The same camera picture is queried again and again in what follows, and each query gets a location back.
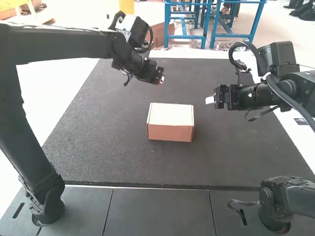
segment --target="blue metal frame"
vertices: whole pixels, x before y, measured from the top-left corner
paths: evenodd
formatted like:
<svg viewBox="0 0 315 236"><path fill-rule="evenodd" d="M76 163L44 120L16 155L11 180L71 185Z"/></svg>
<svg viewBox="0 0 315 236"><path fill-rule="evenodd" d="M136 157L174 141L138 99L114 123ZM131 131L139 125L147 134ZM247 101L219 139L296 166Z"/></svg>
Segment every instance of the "blue metal frame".
<svg viewBox="0 0 315 236"><path fill-rule="evenodd" d="M179 6L180 11L172 12L171 6ZM184 10L184 6L189 6L189 11ZM189 0L189 2L171 2L171 0L165 0L165 25L164 25L164 47L168 47L168 39L196 39L201 40L201 48L205 49L206 47L206 40L207 40L207 32L209 27L209 19L210 19L210 12L207 11L207 14L204 16L205 27L203 30L203 35L188 35L186 29L186 22L185 20L194 20L195 26L194 28L198 28L198 20L199 20L199 12L200 6L207 6L208 8L211 7L210 3L207 3L207 0ZM172 14L191 14L191 17L177 17L172 16ZM168 35L168 24L170 23L171 19L181 20L182 23L182 35Z"/></svg>
<svg viewBox="0 0 315 236"><path fill-rule="evenodd" d="M252 30L250 34L239 34L239 33L233 33L233 31L230 29L233 26L233 21L234 21L234 16L236 13L236 8L232 7L231 8L231 21L230 23L227 25L221 14L220 14L220 7L221 7L221 3L256 3L259 4L257 12L256 12L256 16L252 25ZM264 4L266 3L266 0L260 0L260 1L246 1L246 0L218 0L217 2L217 10L214 10L211 7L211 11L214 13L214 24L213 24L213 29L212 29L212 33L211 33L211 41L210 41L210 48L214 48L215 45L215 41L216 41L216 37L225 37L225 38L246 38L249 40L249 42L251 43L254 39L256 30L257 30L257 26L258 26L258 22L261 16L261 12L262 9L264 7ZM224 30L226 31L225 33L217 33L217 26L218 23L220 23L222 25L222 27L224 28Z"/></svg>

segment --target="metal stand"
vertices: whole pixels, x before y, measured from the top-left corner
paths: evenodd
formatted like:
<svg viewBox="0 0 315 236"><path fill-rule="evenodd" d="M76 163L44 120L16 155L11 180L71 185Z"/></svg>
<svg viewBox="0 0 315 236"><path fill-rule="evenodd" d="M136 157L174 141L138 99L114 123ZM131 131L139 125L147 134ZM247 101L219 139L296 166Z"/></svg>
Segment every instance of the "metal stand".
<svg viewBox="0 0 315 236"><path fill-rule="evenodd" d="M231 4L231 11L229 14L220 14L220 7L221 3L230 3ZM257 13L252 25L252 30L250 34L240 34L240 33L233 33L231 30L234 22L235 13L237 11L236 4L241 3L255 3L259 4ZM171 0L165 1L165 32L164 32L164 47L168 47L168 39L195 39L195 40L201 40L201 49L205 49L205 44L207 40L207 32L209 27L209 19L214 18L214 25L211 33L211 41L210 41L210 48L214 48L216 37L224 37L224 38L244 38L247 39L249 42L253 41L253 38L255 36L258 22L264 7L264 4L266 3L266 0L260 0L260 1L247 1L247 0L218 0L217 4L212 3L212 0L195 0L195 2L192 2L190 0L189 2L174 2ZM179 6L180 11L172 11L171 6ZM189 11L185 11L183 6L189 6ZM200 13L200 6L201 9L201 19L200 19L200 26L204 28L203 35L188 35L186 24L188 23L186 20L189 20L189 23L191 24L192 21L194 21L194 28L198 28L199 24L199 13ZM172 16L173 14L186 14L191 15L191 17L187 16ZM170 20L181 20L183 34L182 35L169 35L168 34L168 24L170 23ZM224 22L224 19L229 19L229 23L226 24ZM217 26L218 23L222 25L226 33L217 33Z"/></svg>
<svg viewBox="0 0 315 236"><path fill-rule="evenodd" d="M188 35L187 29L186 29L186 23L192 23L194 21L194 28L198 28L198 19L199 19L199 12L200 12L200 6L210 6L211 3L206 3L206 0L203 0L203 3L200 3L201 0L195 0L195 2L172 2L171 0L165 1L165 27L164 27L164 47L168 47L168 39L196 39L201 40L201 49L205 49L206 46L206 40L207 40L207 31L208 31L208 25L209 25L209 18L210 18L210 11L207 11L206 17L205 17L205 27L203 31L203 35ZM179 6L180 11L172 11L171 6ZM185 11L183 6L189 6L189 11ZM192 15L191 17L177 17L172 16L172 14L188 14ZM168 24L170 23L170 20L181 20L183 34L182 35L169 35L168 34Z"/></svg>
<svg viewBox="0 0 315 236"><path fill-rule="evenodd" d="M231 9L231 13L232 14L229 16L230 22L229 22L228 25L224 22L223 17L220 14L221 3L231 3L231 4L233 4L232 5L232 9ZM233 31L231 30L231 28L233 26L234 16L235 16L235 13L236 13L236 7L235 7L234 3L256 3L256 4L259 4L250 34L233 33ZM216 10L211 8L211 11L214 14L214 19L215 20L214 20L214 24L213 24L212 33L211 33L210 48L214 48L216 37L245 38L245 39L248 39L249 42L252 42L253 38L255 36L255 33L256 33L256 30L257 30L257 26L258 26L258 22L259 22L259 19L260 19L260 16L261 16L261 12L262 12L262 9L263 9L265 3L266 3L266 0L260 0L260 1L246 1L246 0L223 0L222 1L222 0L218 0ZM218 23L220 23L222 25L222 27L224 28L226 33L217 33Z"/></svg>

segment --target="wooden pallet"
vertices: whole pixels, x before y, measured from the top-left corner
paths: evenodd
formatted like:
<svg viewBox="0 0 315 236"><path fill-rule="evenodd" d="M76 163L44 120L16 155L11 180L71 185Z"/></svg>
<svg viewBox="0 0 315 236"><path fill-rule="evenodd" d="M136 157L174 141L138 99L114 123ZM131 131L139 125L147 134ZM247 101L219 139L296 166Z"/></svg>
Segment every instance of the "wooden pallet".
<svg viewBox="0 0 315 236"><path fill-rule="evenodd" d="M11 17L5 21L13 22L13 23L19 23L19 24L26 24L26 25L42 25L42 24L52 24L56 22L53 12L48 9L44 8L39 12L36 12L32 1L31 0L3 0L7 4L3 4L2 7L15 7L16 10L16 16ZM20 13L20 5L27 3L30 15L21 15Z"/></svg>
<svg viewBox="0 0 315 236"><path fill-rule="evenodd" d="M53 24L56 22L53 11L48 8L42 9L35 14L30 15L17 15L6 19L5 21L26 24L26 25L42 25Z"/></svg>

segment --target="yellow object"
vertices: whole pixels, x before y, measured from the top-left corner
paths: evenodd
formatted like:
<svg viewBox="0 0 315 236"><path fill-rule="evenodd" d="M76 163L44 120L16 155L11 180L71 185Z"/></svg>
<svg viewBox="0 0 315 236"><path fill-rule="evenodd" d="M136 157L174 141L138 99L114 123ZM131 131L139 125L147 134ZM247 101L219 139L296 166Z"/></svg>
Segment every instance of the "yellow object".
<svg viewBox="0 0 315 236"><path fill-rule="evenodd" d="M104 3L107 13L123 11L125 14L134 14L133 0L104 0Z"/></svg>
<svg viewBox="0 0 315 236"><path fill-rule="evenodd" d="M24 3L28 3L28 0L0 0L0 11L9 10Z"/></svg>
<svg viewBox="0 0 315 236"><path fill-rule="evenodd" d="M134 14L133 0L119 0L119 9L125 14Z"/></svg>

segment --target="cardboard box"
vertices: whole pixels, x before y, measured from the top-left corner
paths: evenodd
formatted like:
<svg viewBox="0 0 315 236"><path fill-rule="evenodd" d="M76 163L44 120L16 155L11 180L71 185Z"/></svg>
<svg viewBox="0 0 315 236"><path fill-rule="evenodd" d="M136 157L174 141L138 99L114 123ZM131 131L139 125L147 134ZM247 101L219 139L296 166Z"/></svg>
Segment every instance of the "cardboard box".
<svg viewBox="0 0 315 236"><path fill-rule="evenodd" d="M157 25L151 26L153 31L153 48L158 48L164 45L164 22ZM175 24L171 23L168 25L168 34L174 35L175 33ZM146 41L150 41L150 32L146 36Z"/></svg>
<svg viewBox="0 0 315 236"><path fill-rule="evenodd" d="M148 139L191 142L194 128L193 105L151 103Z"/></svg>

